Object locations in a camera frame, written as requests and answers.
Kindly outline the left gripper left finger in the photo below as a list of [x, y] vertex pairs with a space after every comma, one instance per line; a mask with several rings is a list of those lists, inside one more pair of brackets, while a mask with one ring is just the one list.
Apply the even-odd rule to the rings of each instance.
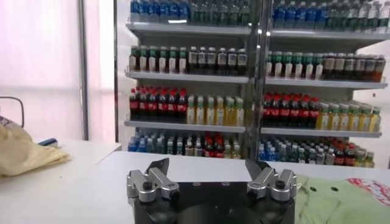
[[150, 163], [145, 172], [130, 170], [127, 175], [127, 198], [141, 203], [152, 203], [159, 194], [162, 199], [177, 202], [180, 198], [179, 183], [167, 177], [169, 158]]

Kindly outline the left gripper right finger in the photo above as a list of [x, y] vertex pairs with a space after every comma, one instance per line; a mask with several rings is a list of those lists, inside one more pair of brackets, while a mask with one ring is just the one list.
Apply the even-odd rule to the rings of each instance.
[[252, 159], [245, 160], [251, 181], [247, 183], [247, 196], [250, 201], [271, 197], [275, 201], [289, 201], [297, 196], [297, 175], [289, 169], [281, 173], [269, 164]]

